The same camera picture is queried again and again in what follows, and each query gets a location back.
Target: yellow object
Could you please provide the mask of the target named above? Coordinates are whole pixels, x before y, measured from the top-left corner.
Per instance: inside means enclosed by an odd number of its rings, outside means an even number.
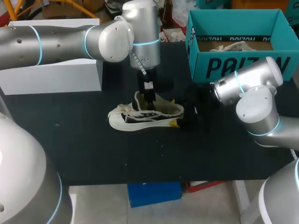
[[[178,120],[173,120],[173,121],[171,121],[171,122],[169,123],[169,125],[170,125],[171,127],[180,127],[180,126],[178,125]]]
[[[17,15],[14,13],[14,7],[11,4],[10,0],[4,0],[4,4],[7,8],[7,11],[9,13],[9,16],[11,18],[12,21],[16,21],[17,20]]]
[[[99,17],[97,17],[95,14],[91,13],[90,11],[88,11],[84,7],[80,6],[78,3],[74,2],[73,0],[50,0],[50,1],[67,2],[67,3],[71,4],[72,6],[74,6],[75,8],[77,8],[78,10],[80,10],[81,12],[87,14],[88,16],[90,16],[92,18],[95,18],[95,19],[99,19]],[[24,13],[26,13],[27,11],[29,11],[30,9],[32,9],[37,4],[40,4],[40,0],[37,0],[33,5],[29,6],[28,8],[26,8],[24,11],[22,11],[19,14],[17,14],[17,13],[19,12],[21,6],[23,5],[23,0],[18,0],[18,3],[16,4],[15,9],[14,9],[13,5],[11,4],[10,0],[4,0],[4,4],[5,4],[6,8],[7,8],[7,11],[9,13],[10,19],[12,21],[17,21],[17,18],[20,15],[23,15]]]
[[[14,8],[14,13],[18,14],[21,6],[23,5],[23,0],[18,0],[18,3],[16,4],[15,8]]]

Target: blue box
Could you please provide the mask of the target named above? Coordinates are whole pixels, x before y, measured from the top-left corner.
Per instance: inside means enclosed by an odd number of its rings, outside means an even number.
[[[200,9],[216,9],[219,6],[223,6],[228,3],[229,0],[195,0],[196,5]]]
[[[128,184],[131,207],[180,199],[182,188],[179,182]]]
[[[299,0],[290,0],[286,8],[285,17],[290,23],[290,26],[299,23]]]
[[[201,41],[266,41],[273,50],[200,52]],[[213,82],[271,56],[284,80],[290,80],[299,63],[299,40],[278,9],[192,10],[189,13],[186,48],[194,82]]]

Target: teal cardboard box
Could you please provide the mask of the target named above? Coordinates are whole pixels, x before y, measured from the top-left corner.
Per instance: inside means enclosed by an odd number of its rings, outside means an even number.
[[[299,23],[299,0],[290,0],[286,8],[285,17],[289,21],[290,26]]]
[[[273,50],[201,52],[198,41],[268,42]],[[290,80],[299,63],[299,40],[278,9],[192,10],[185,43],[197,83],[213,82],[267,56],[276,60],[283,79]]]
[[[216,9],[228,3],[229,0],[195,0],[200,9]]]

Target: white sneaker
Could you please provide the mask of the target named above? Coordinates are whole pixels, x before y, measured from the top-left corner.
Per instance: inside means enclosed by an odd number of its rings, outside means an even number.
[[[223,47],[223,45],[217,47],[217,49],[212,49],[210,52],[216,52],[216,51],[255,51],[250,46],[247,45],[245,41],[240,41],[233,43],[231,45],[228,45],[227,47]]]
[[[132,103],[120,104],[108,114],[110,126],[125,132],[147,127],[170,127],[173,121],[184,114],[183,106],[169,102],[157,94],[153,103],[156,110],[147,110],[143,95],[136,92]]]

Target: black cloth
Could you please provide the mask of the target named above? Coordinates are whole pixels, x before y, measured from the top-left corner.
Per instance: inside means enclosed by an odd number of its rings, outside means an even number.
[[[104,63],[103,91],[3,96],[17,124],[31,133],[66,185],[265,179],[293,160],[290,150],[258,146],[237,118],[221,107],[210,133],[195,128],[114,130],[108,112],[129,103],[137,89],[129,60]],[[161,46],[158,75],[171,77],[172,100],[191,83],[185,43]],[[295,83],[278,89],[278,112],[299,116]]]

